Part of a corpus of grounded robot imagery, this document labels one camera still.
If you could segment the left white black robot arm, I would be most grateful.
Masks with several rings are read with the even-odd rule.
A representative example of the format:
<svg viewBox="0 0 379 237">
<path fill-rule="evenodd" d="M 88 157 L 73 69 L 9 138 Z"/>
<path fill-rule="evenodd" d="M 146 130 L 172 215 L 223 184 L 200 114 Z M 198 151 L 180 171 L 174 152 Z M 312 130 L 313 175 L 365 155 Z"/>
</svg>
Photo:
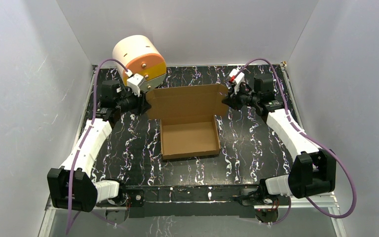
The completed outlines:
<svg viewBox="0 0 379 237">
<path fill-rule="evenodd" d="M 100 92 L 100 97 L 94 100 L 92 117 L 69 156 L 47 174 L 50 199 L 56 208 L 91 212 L 96 204 L 106 200 L 115 205 L 127 201 L 128 193 L 122 181 L 93 182 L 92 168 L 121 115 L 127 112 L 142 115 L 151 106 L 142 87 L 130 79 L 126 85 L 116 80 L 105 81 Z"/>
</svg>

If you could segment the brown cardboard box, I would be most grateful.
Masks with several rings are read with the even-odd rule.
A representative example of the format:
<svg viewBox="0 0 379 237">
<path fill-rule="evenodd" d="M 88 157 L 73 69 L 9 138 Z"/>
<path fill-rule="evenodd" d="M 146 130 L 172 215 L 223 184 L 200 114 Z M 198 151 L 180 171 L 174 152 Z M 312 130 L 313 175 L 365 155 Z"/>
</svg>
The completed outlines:
<svg viewBox="0 0 379 237">
<path fill-rule="evenodd" d="M 216 116 L 225 116 L 223 84 L 158 88 L 146 93 L 149 119 L 160 121 L 164 160 L 217 156 L 221 150 Z"/>
</svg>

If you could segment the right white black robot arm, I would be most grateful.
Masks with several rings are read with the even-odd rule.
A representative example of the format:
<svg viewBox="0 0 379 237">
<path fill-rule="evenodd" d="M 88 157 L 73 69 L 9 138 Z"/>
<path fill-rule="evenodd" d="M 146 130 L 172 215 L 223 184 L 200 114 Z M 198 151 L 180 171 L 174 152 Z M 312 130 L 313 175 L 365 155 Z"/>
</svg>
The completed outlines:
<svg viewBox="0 0 379 237">
<path fill-rule="evenodd" d="M 235 110 L 243 106 L 254 108 L 257 115 L 277 133 L 293 158 L 290 173 L 260 180 L 257 190 L 236 197 L 272 204 L 279 196 L 305 198 L 330 193 L 335 189 L 335 158 L 301 135 L 298 124 L 286 110 L 283 100 L 277 99 L 272 77 L 255 77 L 251 88 L 244 74 L 236 70 L 229 75 L 230 89 L 222 103 Z"/>
</svg>

